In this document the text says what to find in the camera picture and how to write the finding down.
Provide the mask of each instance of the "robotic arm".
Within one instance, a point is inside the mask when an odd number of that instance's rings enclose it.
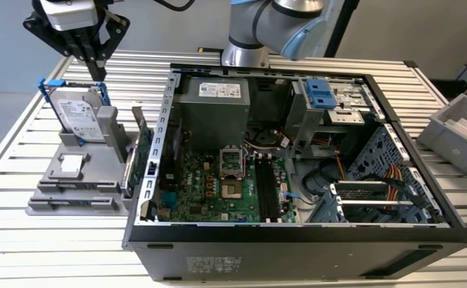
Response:
[[[111,58],[129,28],[128,18],[113,14],[108,5],[124,0],[32,0],[33,12],[24,27],[63,56],[85,62],[92,79],[104,81]],[[325,32],[321,15],[327,0],[231,0],[229,45],[221,63],[227,66],[268,67],[268,47],[283,57],[309,56]],[[195,0],[176,7],[185,11]],[[109,39],[101,42],[105,24]]]
[[[108,5],[117,0],[32,0],[33,12],[23,26],[63,56],[84,61],[95,81],[107,76],[111,58],[129,28],[128,18],[113,14]],[[105,24],[109,39],[101,43]]]

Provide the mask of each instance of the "aluminum extrusion table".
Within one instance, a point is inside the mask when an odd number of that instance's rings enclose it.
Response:
[[[143,106],[155,126],[169,63],[219,64],[216,53],[117,52],[107,63],[107,85],[119,121],[137,124],[131,107]],[[412,63],[329,58],[293,62],[271,57],[272,68],[365,73],[375,77],[405,131],[416,138],[428,116],[445,103]],[[63,59],[52,78],[91,82],[87,68]],[[29,217],[24,208],[57,149],[60,124],[37,94],[0,144],[0,287],[457,287],[467,288],[467,249],[399,280],[340,282],[152,283],[135,253],[121,250],[125,217]],[[432,151],[421,156],[467,224],[467,176]]]

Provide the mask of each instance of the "motherboard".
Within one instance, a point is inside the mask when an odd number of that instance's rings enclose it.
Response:
[[[227,153],[191,153],[184,156],[181,185],[177,192],[163,193],[163,218],[172,222],[228,221],[239,223],[267,222],[264,210],[267,205],[277,211],[273,221],[295,223],[292,200],[284,196],[288,190],[288,178],[284,161],[248,157],[240,152],[240,159],[229,151]],[[263,184],[260,193],[260,175],[257,165],[261,161],[269,165],[269,181]],[[224,176],[221,167],[227,170],[244,168],[244,177]]]

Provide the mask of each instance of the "gray plastic holder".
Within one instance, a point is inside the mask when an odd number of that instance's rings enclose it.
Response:
[[[467,173],[467,96],[461,94],[429,119],[417,141]],[[451,123],[464,125],[455,128]]]

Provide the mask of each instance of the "case label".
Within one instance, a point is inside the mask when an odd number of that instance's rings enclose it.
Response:
[[[83,140],[103,140],[92,106],[83,100],[59,100],[63,115],[75,135]]]
[[[240,269],[241,257],[187,257],[191,273],[236,273]]]
[[[200,97],[240,98],[240,84],[201,83],[199,86]]]

